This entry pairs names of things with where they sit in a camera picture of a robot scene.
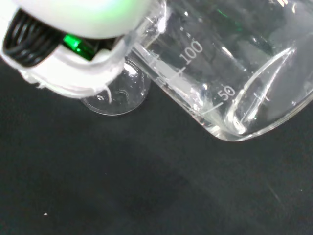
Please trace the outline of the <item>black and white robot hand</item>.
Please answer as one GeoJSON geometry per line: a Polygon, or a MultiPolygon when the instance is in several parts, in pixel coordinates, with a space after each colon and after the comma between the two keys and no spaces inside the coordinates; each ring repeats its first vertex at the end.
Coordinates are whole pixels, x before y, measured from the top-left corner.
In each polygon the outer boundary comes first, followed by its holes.
{"type": "Polygon", "coordinates": [[[109,91],[164,0],[3,0],[0,56],[22,78],[81,99],[109,91]]]}

